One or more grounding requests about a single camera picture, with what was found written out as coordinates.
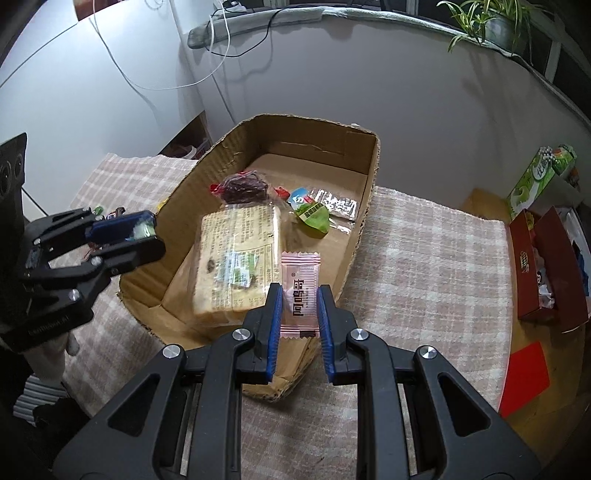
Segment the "camera lens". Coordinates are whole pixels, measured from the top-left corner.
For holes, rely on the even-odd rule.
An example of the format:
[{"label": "camera lens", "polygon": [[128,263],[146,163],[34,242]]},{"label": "camera lens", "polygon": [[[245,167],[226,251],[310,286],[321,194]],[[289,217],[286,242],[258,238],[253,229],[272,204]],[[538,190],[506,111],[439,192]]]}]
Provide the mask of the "camera lens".
[{"label": "camera lens", "polygon": [[2,162],[0,165],[0,198],[4,198],[4,196],[8,193],[10,189],[10,163],[7,161]]}]

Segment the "red paper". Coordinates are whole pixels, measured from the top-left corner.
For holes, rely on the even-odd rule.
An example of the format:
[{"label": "red paper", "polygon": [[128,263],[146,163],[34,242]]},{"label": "red paper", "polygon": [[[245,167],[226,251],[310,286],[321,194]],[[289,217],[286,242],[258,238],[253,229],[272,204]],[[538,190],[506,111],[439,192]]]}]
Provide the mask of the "red paper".
[{"label": "red paper", "polygon": [[539,342],[532,343],[509,356],[505,389],[499,414],[507,418],[550,386],[544,351]]}]

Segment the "black robotic claw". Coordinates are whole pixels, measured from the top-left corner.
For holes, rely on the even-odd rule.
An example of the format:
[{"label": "black robotic claw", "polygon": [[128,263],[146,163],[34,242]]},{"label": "black robotic claw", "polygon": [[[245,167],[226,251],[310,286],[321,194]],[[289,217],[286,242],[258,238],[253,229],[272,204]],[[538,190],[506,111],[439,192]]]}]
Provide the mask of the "black robotic claw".
[{"label": "black robotic claw", "polygon": [[[66,445],[60,480],[240,478],[242,384],[266,384],[277,360],[283,292],[211,346],[168,345]],[[179,474],[194,396],[189,471]]]},{"label": "black robotic claw", "polygon": [[[92,306],[111,277],[162,258],[163,241],[155,235],[134,237],[143,222],[155,225],[151,212],[103,220],[90,209],[71,210],[29,223],[21,237],[15,265],[12,328],[1,335],[23,352],[92,320]],[[82,245],[101,246],[80,265],[50,268],[49,262]]]},{"label": "black robotic claw", "polygon": [[530,480],[535,454],[432,346],[388,346],[318,292],[324,367],[334,385],[358,386],[358,480],[410,478],[398,384],[404,386],[421,480]]}]

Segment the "plaid tablecloth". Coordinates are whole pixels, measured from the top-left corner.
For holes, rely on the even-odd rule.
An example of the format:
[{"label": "plaid tablecloth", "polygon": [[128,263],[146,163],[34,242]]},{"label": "plaid tablecloth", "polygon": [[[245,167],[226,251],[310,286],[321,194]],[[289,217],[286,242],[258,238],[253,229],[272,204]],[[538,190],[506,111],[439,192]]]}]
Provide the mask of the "plaid tablecloth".
[{"label": "plaid tablecloth", "polygon": [[[193,165],[109,155],[72,208],[154,209]],[[114,281],[99,296],[95,319],[76,332],[81,351],[67,360],[68,390],[90,414],[162,347],[127,312],[117,289]],[[498,407],[512,322],[502,223],[377,187],[342,306],[390,345],[434,345]],[[278,403],[243,399],[244,479],[353,479],[356,441],[355,390],[330,387],[319,359]]]}]

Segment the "packaged bread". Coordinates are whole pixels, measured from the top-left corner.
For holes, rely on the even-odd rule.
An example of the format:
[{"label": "packaged bread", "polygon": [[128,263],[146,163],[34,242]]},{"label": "packaged bread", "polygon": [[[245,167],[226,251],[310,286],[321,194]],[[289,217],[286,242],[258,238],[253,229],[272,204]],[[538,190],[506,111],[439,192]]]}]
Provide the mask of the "packaged bread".
[{"label": "packaged bread", "polygon": [[226,205],[203,217],[193,313],[204,326],[239,325],[281,283],[281,211],[274,205]]}]

